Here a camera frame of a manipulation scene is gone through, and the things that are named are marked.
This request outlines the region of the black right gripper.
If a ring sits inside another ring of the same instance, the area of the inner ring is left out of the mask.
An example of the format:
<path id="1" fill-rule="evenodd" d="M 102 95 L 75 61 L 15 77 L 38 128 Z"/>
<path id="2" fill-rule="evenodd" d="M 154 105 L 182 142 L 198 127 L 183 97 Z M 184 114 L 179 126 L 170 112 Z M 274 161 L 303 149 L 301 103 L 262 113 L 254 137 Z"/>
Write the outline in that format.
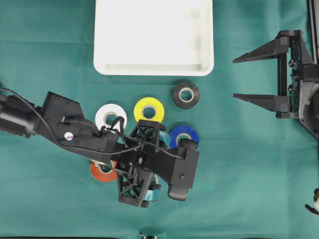
<path id="1" fill-rule="evenodd" d="M 319 65 L 309 55 L 300 30 L 282 30 L 274 40 L 233 60 L 241 63 L 277 58 L 278 95 L 233 94 L 233 97 L 297 119 L 319 137 Z"/>

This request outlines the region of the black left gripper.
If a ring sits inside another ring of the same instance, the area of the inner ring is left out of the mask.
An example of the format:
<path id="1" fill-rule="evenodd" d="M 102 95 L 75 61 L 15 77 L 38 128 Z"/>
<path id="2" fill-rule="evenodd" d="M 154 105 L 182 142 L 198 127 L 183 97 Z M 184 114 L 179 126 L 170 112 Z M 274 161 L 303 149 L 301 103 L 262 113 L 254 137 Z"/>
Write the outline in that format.
<path id="1" fill-rule="evenodd" d="M 160 130 L 164 131 L 164 129 L 160 129 L 159 122 L 144 119 L 138 121 L 130 135 L 126 135 L 123 129 L 111 129 L 111 132 L 118 133 L 120 139 L 123 141 L 124 148 L 117 144 L 115 148 L 116 152 L 142 145 L 142 147 L 113 155 L 111 161 L 124 165 L 129 165 L 131 162 L 134 164 L 137 156 L 141 156 L 147 150 L 159 149 Z M 148 207 L 151 202 L 144 201 L 144 196 L 155 174 L 141 169 L 134 169 L 131 173 L 117 169 L 117 174 L 119 202 L 136 207 Z"/>

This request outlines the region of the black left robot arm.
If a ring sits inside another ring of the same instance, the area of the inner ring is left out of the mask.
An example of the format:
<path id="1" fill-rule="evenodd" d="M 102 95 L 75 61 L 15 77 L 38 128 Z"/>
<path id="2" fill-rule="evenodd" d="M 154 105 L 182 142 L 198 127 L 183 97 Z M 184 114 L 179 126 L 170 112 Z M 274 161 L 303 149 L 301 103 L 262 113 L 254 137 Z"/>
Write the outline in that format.
<path id="1" fill-rule="evenodd" d="M 124 132 L 124 118 L 110 126 L 96 126 L 84 117 L 80 104 L 48 93 L 35 106 L 10 89 L 0 94 L 0 128 L 13 135 L 40 135 L 62 149 L 90 160 L 91 172 L 100 181 L 112 173 L 118 182 L 119 201 L 146 208 L 158 199 L 159 175 L 144 166 L 159 153 L 167 154 L 160 140 L 161 125 L 140 121 L 131 135 Z"/>

